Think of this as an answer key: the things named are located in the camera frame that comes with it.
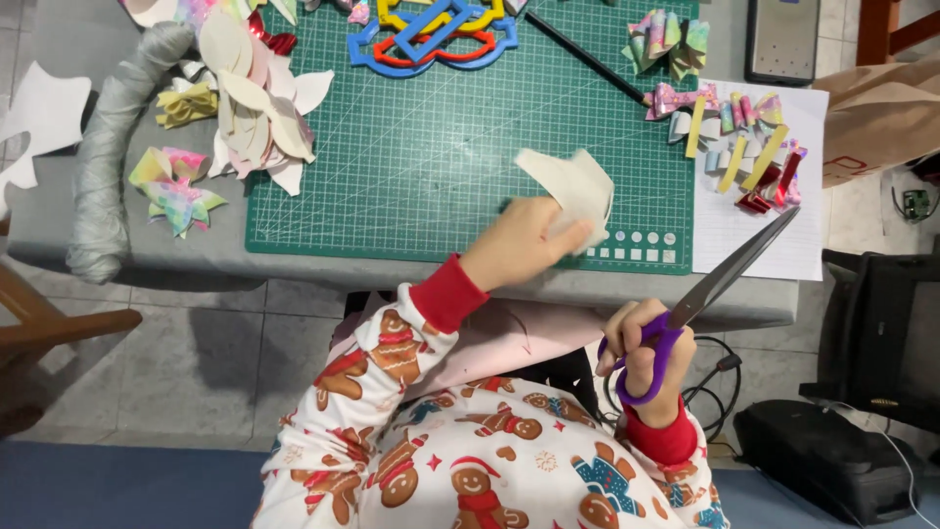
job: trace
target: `wooden chair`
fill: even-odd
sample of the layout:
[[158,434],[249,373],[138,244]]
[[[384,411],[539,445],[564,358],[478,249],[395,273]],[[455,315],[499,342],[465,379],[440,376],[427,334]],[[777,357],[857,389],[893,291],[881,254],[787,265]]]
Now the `wooden chair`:
[[[19,325],[0,327],[0,388],[23,377],[56,345],[131,330],[142,321],[131,309],[66,316],[2,263],[0,304],[20,320]],[[0,438],[29,429],[42,413],[38,406],[26,406],[0,414]]]
[[940,35],[940,10],[898,29],[901,0],[862,0],[855,66],[894,62],[894,55]]

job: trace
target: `white cord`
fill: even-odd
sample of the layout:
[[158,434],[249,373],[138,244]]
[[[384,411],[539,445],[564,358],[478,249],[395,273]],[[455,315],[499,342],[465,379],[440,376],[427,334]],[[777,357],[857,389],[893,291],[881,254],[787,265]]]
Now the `white cord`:
[[[833,403],[833,404],[842,405],[842,406],[844,406],[844,407],[846,407],[846,408],[848,408],[848,409],[854,409],[855,411],[858,411],[859,413],[864,413],[864,411],[861,411],[861,410],[859,410],[859,409],[855,409],[855,408],[849,406],[848,404],[845,404],[844,402],[839,402],[838,400],[830,400],[830,401],[828,401],[828,402],[831,402],[831,403]],[[885,436],[885,439],[887,439],[887,441],[891,443],[891,446],[893,446],[894,449],[895,449],[896,451],[898,451],[898,455],[901,456],[901,461],[904,461],[904,466],[907,467],[907,472],[908,472],[909,474],[911,474],[911,486],[907,489],[907,499],[911,502],[911,508],[914,509],[914,512],[916,512],[917,515],[918,515],[921,519],[923,519],[928,525],[930,525],[930,527],[932,527],[933,529],[940,529],[940,528],[938,528],[936,525],[934,525],[932,521],[927,520],[927,517],[926,517],[926,516],[920,514],[920,511],[917,510],[917,506],[914,505],[914,470],[911,469],[911,465],[907,462],[907,458],[904,457],[904,453],[901,451],[900,448],[898,448],[898,445],[895,444],[894,441],[892,441],[891,438],[889,438],[889,437],[887,436],[887,434],[885,433],[885,431],[884,431],[883,429],[881,429],[880,426],[878,426],[877,424],[875,424],[875,423],[871,420],[871,414],[870,414],[870,413],[869,413],[868,416],[865,418],[865,424],[866,424],[866,425],[872,425],[872,426],[874,426],[875,429],[878,430],[878,433],[880,433],[880,434],[882,434],[883,436]]]

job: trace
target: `yellow paper strip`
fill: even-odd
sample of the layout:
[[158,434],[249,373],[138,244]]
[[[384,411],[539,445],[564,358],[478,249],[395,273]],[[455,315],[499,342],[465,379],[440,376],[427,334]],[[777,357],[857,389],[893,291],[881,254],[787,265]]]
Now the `yellow paper strip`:
[[689,143],[685,146],[685,157],[695,158],[698,147],[698,131],[702,126],[702,116],[705,115],[705,96],[696,97],[696,108],[692,112],[692,128],[689,129]]
[[764,171],[767,170],[771,161],[774,160],[774,155],[780,150],[780,144],[783,143],[784,139],[787,139],[787,133],[789,132],[790,127],[787,125],[777,125],[773,135],[770,136],[770,139],[767,141],[767,145],[764,145],[764,150],[760,152],[760,156],[755,160],[751,175],[741,184],[741,187],[748,191],[754,189],[754,186],[760,181],[760,177],[763,176]]
[[731,153],[731,161],[728,162],[728,170],[725,171],[725,176],[718,183],[718,192],[722,195],[731,188],[731,183],[734,182],[734,177],[738,174],[738,167],[741,166],[741,159],[744,158],[744,147],[746,145],[747,140],[738,136],[738,142],[734,144],[734,152]]

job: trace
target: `gray yarn bundle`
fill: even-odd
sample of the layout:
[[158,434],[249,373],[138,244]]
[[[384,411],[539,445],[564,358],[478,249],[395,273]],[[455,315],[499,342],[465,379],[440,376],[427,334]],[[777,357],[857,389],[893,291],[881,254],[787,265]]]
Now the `gray yarn bundle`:
[[133,56],[104,80],[101,97],[78,148],[72,180],[75,217],[66,264],[82,281],[104,284],[131,251],[121,200],[121,161],[130,132],[167,70],[193,44],[189,25],[163,22],[144,32]]

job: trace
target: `lined paper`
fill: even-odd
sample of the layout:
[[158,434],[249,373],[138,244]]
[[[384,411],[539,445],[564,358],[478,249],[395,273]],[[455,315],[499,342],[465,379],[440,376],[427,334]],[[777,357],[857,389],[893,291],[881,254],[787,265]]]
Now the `lined paper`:
[[[797,170],[799,189],[803,197],[802,211],[766,249],[744,275],[782,280],[822,281],[823,269],[823,122],[829,93],[801,88],[766,87],[745,83],[699,79],[699,85],[714,83],[718,99],[727,101],[731,92],[738,91],[751,100],[752,106],[768,92],[780,95],[783,120],[790,127],[787,140],[796,138],[801,147],[808,149],[807,157]],[[741,129],[709,143],[709,149],[732,149]],[[716,191],[721,175],[705,174],[705,152],[696,156],[696,221],[693,244],[692,271],[711,272],[731,252],[754,233],[774,221],[775,210],[763,216],[753,216],[734,205],[743,195],[739,188],[741,177],[724,195]]]

